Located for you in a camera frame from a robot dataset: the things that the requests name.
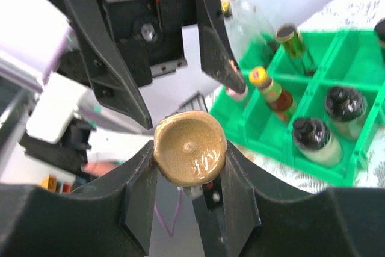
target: bottle label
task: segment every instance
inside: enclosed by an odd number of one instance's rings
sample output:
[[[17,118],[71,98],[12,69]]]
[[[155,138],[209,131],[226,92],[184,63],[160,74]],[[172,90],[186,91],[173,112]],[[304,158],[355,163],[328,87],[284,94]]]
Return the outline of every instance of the bottle label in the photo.
[[[295,110],[297,109],[297,106],[298,106],[297,102],[293,99],[293,103],[291,103],[290,107],[287,110],[281,111],[276,114],[282,122],[288,124],[290,122],[290,119],[294,115]]]
[[[266,102],[274,102],[280,97],[281,92],[281,85],[272,80],[266,89],[260,91],[260,94]]]

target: table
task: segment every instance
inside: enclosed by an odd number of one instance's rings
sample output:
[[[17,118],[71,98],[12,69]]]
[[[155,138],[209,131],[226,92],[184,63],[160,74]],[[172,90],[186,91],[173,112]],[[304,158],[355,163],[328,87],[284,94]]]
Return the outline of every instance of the table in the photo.
[[[385,0],[334,0],[300,26],[300,30],[328,31],[344,27],[373,29],[385,17]],[[205,101],[211,109],[221,91],[218,87]],[[256,165],[286,183],[310,193],[317,193],[330,184],[282,164],[272,158],[241,148],[244,155]],[[369,168],[357,175],[355,186],[385,188],[385,127],[380,128],[369,148]]]

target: green plastic tray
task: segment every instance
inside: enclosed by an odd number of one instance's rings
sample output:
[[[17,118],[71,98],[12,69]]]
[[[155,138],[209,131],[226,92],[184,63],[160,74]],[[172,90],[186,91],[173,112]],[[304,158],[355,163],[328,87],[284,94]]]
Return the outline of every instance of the green plastic tray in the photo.
[[[270,111],[258,90],[248,82],[251,69],[262,64],[259,48],[252,46],[239,62],[249,89],[247,98],[236,102],[222,89],[210,113],[221,123],[230,141],[333,185],[352,186],[358,169],[368,168],[366,153],[378,127],[385,123],[385,65],[377,38],[372,31],[339,31],[303,33],[303,39],[318,64],[313,77],[298,75],[282,48],[268,68],[270,76],[298,102],[288,126]],[[324,99],[334,85],[353,86],[368,100],[370,111],[357,141],[338,135],[326,116]],[[294,146],[292,122],[301,116],[320,118],[336,133],[343,148],[338,165],[328,168],[313,163]]]

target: yellow object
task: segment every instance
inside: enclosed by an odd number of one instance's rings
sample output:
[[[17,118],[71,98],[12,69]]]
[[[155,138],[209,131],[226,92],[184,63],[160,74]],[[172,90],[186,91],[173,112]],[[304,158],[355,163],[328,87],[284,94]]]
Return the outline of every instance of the yellow object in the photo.
[[[221,0],[221,8],[222,8],[222,13],[226,14],[230,10],[230,1],[228,0]]]
[[[268,79],[268,74],[266,69],[263,66],[257,66],[250,72],[248,76],[248,80],[253,85],[261,85],[267,79]]]
[[[48,191],[56,192],[57,179],[53,176],[48,176],[39,186]]]

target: black lid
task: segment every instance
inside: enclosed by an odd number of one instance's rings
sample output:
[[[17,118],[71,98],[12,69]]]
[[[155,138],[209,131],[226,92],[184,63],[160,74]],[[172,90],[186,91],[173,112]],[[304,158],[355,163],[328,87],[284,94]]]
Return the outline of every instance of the black lid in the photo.
[[[379,40],[385,42],[385,18],[382,18],[374,27],[374,31]]]
[[[303,149],[318,150],[329,141],[330,130],[322,120],[300,117],[293,123],[293,138]]]
[[[335,86],[327,92],[324,106],[332,119],[349,122],[365,112],[366,101],[354,88]]]

